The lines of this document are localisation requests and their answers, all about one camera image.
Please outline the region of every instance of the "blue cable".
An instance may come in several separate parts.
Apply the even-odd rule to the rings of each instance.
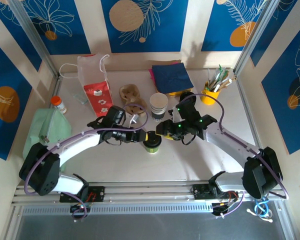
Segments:
[[[265,196],[263,196],[261,198],[260,202],[258,202],[257,199],[254,199],[254,202],[255,202],[254,213],[257,214],[261,218],[267,217],[268,214],[269,214],[269,207],[268,207],[268,204],[267,204],[269,202],[269,199],[266,198]]]

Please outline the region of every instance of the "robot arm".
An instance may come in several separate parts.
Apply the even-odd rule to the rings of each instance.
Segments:
[[[87,126],[95,130],[105,128],[115,130],[100,130],[89,134],[82,133],[80,138],[72,140],[72,137],[70,137],[66,139],[64,145],[57,145],[57,150],[49,153],[35,169],[30,177],[29,185],[41,196],[50,192],[66,192],[84,199],[88,192],[89,184],[76,174],[67,175],[61,173],[60,167],[75,155],[88,148],[107,142],[111,138],[124,143],[137,143],[147,140],[147,133],[142,129],[126,131],[133,128],[120,125],[125,120],[125,111],[120,107],[112,106],[106,116],[97,118],[97,120],[90,122]],[[26,180],[32,167],[48,151],[48,148],[41,143],[33,145],[19,172],[20,178]]]
[[[220,172],[211,179],[211,183],[219,192],[247,191],[252,197],[260,199],[271,191],[278,183],[266,166],[260,162],[260,155],[271,167],[279,179],[283,179],[276,153],[269,147],[258,149],[243,139],[226,130],[210,115],[200,116],[190,101],[179,103],[170,112],[172,120],[161,122],[156,133],[166,138],[182,141],[191,134],[218,146],[233,157],[244,169],[242,172]]]

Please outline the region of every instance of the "pill bottle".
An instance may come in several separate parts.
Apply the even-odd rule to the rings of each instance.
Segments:
[[[67,112],[67,108],[59,96],[53,96],[50,102],[55,108],[59,109],[61,113],[65,114]]]

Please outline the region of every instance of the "yellow cup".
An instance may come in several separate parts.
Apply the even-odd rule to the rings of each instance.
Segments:
[[[208,96],[211,96],[211,97],[217,99],[218,96],[219,96],[220,91],[217,91],[217,92],[209,91],[209,90],[207,90],[207,88],[206,88],[207,85],[208,85],[208,83],[205,83],[204,90],[203,90],[201,93],[202,93],[202,94],[205,94],[205,95],[208,95]],[[202,101],[204,104],[206,104],[206,105],[213,105],[216,101],[213,100],[212,98],[208,97],[208,96],[201,96],[201,97],[200,97],[200,98],[201,98],[201,101]]]

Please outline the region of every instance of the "orange cap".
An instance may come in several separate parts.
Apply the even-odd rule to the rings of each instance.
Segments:
[[[62,103],[62,100],[59,96],[53,96],[50,100],[51,104],[54,106],[58,106]]]

